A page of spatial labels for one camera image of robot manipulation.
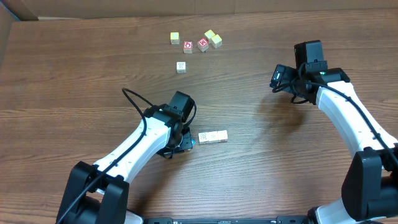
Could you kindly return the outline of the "plain white block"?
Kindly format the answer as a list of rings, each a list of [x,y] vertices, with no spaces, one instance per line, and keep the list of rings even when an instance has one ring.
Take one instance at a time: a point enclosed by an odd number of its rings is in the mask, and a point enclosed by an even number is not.
[[[218,131],[218,142],[227,142],[228,141],[228,132],[227,130]]]

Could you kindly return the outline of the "blue letter block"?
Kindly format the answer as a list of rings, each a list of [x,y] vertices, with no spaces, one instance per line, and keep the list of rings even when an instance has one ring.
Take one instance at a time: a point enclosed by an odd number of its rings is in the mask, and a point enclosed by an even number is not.
[[[195,142],[195,140],[194,139],[191,139],[191,142],[192,142],[192,148],[190,149],[190,150],[192,150],[193,149],[193,147],[195,146],[195,144],[196,144],[196,142]]]

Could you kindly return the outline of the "red framed block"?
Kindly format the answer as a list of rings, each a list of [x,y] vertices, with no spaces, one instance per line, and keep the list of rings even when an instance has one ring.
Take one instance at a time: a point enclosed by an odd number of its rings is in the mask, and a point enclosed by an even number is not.
[[[206,137],[209,143],[218,142],[219,140],[217,131],[207,132]]]

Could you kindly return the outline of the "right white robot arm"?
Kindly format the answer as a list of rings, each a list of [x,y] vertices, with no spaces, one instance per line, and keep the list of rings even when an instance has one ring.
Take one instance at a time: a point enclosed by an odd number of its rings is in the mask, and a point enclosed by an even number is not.
[[[387,133],[358,98],[341,68],[303,63],[277,65],[270,86],[324,112],[352,157],[340,198],[309,210],[307,223],[375,223],[397,216],[397,139]]]

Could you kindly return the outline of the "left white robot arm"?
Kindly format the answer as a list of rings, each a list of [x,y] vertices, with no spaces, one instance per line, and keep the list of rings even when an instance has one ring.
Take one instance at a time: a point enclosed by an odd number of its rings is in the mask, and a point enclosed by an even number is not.
[[[127,209],[129,186],[151,157],[166,159],[193,147],[190,121],[196,105],[161,105],[142,115],[137,129],[114,151],[90,165],[77,163],[70,172],[57,223],[143,223]]]

